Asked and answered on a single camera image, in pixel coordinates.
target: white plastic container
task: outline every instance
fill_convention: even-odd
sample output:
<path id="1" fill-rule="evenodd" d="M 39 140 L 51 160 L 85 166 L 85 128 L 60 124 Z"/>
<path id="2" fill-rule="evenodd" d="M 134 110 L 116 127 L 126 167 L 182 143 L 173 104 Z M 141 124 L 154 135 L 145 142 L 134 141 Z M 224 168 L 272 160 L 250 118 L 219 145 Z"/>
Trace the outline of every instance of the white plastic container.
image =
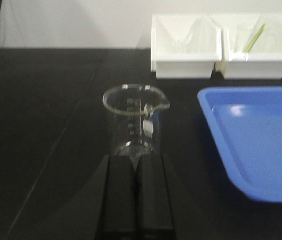
<path id="1" fill-rule="evenodd" d="M 282 13 L 210 16 L 223 29 L 223 59 L 215 69 L 224 78 L 282 78 Z"/>
<path id="2" fill-rule="evenodd" d="M 156 78 L 210 78 L 222 59 L 221 29 L 207 15 L 152 16 L 151 71 Z"/>

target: white wall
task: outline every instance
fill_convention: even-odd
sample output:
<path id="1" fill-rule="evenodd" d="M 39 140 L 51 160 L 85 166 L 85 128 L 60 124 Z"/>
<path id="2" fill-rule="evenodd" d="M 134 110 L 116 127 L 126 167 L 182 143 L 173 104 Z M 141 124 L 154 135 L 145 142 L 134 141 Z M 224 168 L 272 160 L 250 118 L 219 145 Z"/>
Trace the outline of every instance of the white wall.
<path id="1" fill-rule="evenodd" d="M 282 0 L 3 0 L 0 47 L 148 48 L 151 15 L 282 12 Z"/>

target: blue plastic tray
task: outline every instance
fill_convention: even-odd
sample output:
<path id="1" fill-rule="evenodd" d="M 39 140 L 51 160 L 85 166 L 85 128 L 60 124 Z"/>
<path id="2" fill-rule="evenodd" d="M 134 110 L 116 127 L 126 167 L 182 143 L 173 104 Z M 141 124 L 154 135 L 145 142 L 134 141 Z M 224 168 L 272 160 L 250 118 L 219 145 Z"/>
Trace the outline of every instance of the blue plastic tray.
<path id="1" fill-rule="evenodd" d="M 210 87 L 198 99 L 233 184 L 282 202 L 282 86 Z"/>

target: clear plastic cup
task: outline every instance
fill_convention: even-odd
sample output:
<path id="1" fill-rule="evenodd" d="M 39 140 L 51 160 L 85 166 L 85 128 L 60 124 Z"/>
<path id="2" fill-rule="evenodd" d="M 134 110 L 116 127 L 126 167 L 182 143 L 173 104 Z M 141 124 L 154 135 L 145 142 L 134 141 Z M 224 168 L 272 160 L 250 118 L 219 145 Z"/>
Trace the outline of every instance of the clear plastic cup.
<path id="1" fill-rule="evenodd" d="M 141 155 L 160 153 L 161 111 L 170 107 L 161 90 L 123 84 L 104 93 L 103 105 L 108 113 L 111 155 L 129 156 L 136 168 Z"/>

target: black countertop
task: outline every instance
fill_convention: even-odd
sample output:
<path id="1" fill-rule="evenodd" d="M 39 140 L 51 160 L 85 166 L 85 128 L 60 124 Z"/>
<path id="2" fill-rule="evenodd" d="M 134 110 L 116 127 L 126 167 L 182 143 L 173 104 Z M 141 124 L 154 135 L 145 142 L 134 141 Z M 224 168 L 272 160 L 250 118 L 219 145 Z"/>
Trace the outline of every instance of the black countertop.
<path id="1" fill-rule="evenodd" d="M 205 87 L 282 86 L 282 79 L 157 80 L 149 49 L 0 49 L 0 239 L 30 239 L 65 205 L 75 208 L 109 152 L 102 94 L 125 83 L 154 85 L 168 97 L 161 150 L 220 236 L 282 240 L 282 204 L 251 201 L 231 184 L 197 100 Z M 87 224 L 75 221 L 64 220 L 68 232 Z"/>

